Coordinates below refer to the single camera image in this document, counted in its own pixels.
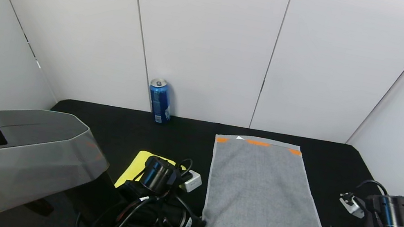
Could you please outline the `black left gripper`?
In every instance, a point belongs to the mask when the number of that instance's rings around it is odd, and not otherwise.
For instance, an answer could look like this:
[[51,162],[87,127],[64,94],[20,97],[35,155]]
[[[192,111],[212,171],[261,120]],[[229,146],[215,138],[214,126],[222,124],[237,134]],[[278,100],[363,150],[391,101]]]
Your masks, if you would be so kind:
[[205,227],[207,222],[202,217],[196,217],[189,207],[169,205],[165,227],[193,227],[194,225]]

